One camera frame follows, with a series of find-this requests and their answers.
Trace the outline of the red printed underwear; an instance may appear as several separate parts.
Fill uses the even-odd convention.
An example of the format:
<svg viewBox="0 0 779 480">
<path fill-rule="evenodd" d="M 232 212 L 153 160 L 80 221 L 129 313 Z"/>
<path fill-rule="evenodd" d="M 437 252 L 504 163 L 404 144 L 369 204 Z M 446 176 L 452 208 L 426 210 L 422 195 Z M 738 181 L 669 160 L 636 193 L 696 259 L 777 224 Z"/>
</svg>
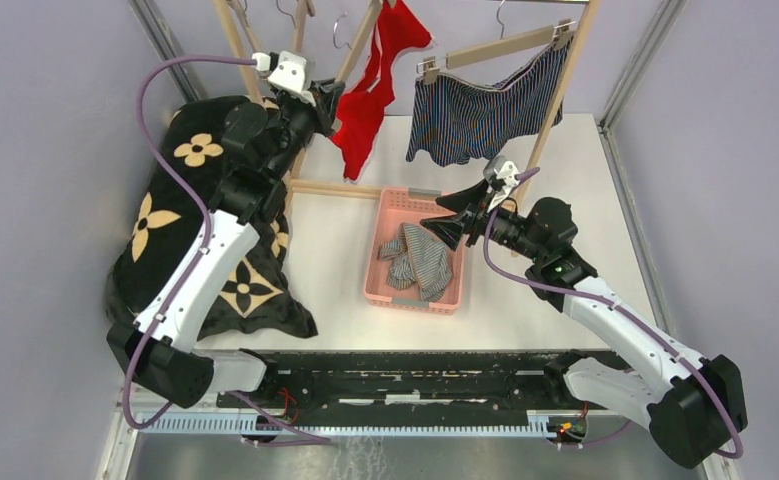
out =
<svg viewBox="0 0 779 480">
<path fill-rule="evenodd" d="M 429 46 L 430 32 L 403 1 L 383 7 L 373 28 L 363 76 L 345 93 L 337 110 L 341 129 L 331 141 L 340 149 L 343 178 L 359 179 L 371 154 L 386 109 L 394 102 L 392 69 L 404 53 Z"/>
</svg>

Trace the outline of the grey striped underwear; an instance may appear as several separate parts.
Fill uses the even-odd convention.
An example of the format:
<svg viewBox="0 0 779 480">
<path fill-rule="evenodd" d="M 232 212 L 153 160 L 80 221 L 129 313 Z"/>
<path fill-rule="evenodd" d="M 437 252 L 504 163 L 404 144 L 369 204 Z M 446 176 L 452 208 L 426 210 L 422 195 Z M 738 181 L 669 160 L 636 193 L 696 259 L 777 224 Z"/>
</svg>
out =
<svg viewBox="0 0 779 480">
<path fill-rule="evenodd" d="M 421 301 L 439 301 L 453 279 L 448 247 L 420 225 L 401 223 L 396 235 L 380 245 L 377 259 L 390 262 L 390 287 L 416 287 Z"/>
</svg>

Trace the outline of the dark striped boxer shorts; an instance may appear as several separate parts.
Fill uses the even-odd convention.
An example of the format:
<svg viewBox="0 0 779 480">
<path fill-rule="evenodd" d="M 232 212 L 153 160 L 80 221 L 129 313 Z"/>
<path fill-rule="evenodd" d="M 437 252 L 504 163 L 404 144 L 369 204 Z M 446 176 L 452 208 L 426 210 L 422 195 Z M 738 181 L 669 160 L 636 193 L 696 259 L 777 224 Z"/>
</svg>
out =
<svg viewBox="0 0 779 480">
<path fill-rule="evenodd" d="M 423 151 L 440 167 L 495 158 L 512 139 L 536 135 L 546 119 L 571 42 L 552 43 L 506 79 L 478 85 L 439 74 L 414 86 L 405 160 Z"/>
</svg>

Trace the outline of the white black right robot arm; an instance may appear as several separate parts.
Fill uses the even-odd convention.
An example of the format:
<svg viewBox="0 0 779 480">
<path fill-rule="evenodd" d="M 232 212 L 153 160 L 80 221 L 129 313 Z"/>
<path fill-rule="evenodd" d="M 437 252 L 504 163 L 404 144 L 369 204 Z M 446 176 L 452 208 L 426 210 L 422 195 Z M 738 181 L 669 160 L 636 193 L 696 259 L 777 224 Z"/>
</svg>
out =
<svg viewBox="0 0 779 480">
<path fill-rule="evenodd" d="M 673 462 L 693 469 L 717 455 L 739 459 L 747 427 L 742 376 L 728 357 L 708 358 L 648 323 L 581 257 L 571 207 L 544 197 L 526 215 L 504 208 L 487 181 L 437 198 L 448 215 L 422 220 L 449 248 L 483 242 L 530 260 L 523 275 L 491 264 L 530 287 L 555 310 L 583 325 L 623 359 L 625 370 L 573 351 L 547 368 L 543 394 L 556 407 L 580 400 L 610 410 L 649 432 Z"/>
</svg>

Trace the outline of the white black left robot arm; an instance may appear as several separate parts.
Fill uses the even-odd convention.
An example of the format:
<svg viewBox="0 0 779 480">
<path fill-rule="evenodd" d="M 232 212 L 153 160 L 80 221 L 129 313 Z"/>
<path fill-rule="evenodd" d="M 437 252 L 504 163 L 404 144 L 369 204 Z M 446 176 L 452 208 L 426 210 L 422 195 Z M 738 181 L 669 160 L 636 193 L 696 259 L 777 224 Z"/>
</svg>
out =
<svg viewBox="0 0 779 480">
<path fill-rule="evenodd" d="M 189 408 L 206 393 L 242 392 L 256 406 L 272 404 L 279 379 L 267 362 L 250 353 L 200 356 L 194 347 L 203 322 L 224 287 L 234 282 L 237 261 L 260 240 L 256 228 L 285 206 L 284 182 L 296 157 L 313 135 L 331 137 L 345 85 L 321 80 L 301 92 L 275 88 L 272 110 L 243 102 L 227 112 L 221 145 L 225 170 L 214 194 L 204 201 L 167 163 L 161 167 L 184 189 L 202 216 L 193 242 L 162 289 L 132 326 L 114 325 L 107 334 L 125 373 L 138 384 Z"/>
</svg>

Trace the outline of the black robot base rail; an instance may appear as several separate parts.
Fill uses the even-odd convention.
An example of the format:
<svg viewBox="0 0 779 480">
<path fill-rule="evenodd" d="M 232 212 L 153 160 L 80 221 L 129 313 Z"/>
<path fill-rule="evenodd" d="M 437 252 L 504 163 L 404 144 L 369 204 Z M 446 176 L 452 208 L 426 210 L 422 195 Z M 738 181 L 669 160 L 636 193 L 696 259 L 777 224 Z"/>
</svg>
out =
<svg viewBox="0 0 779 480">
<path fill-rule="evenodd" d="M 272 352 L 257 390 L 221 393 L 221 408 L 256 404 L 316 436 L 528 437 L 566 448 L 633 429 L 577 400 L 552 377 L 567 350 Z"/>
</svg>

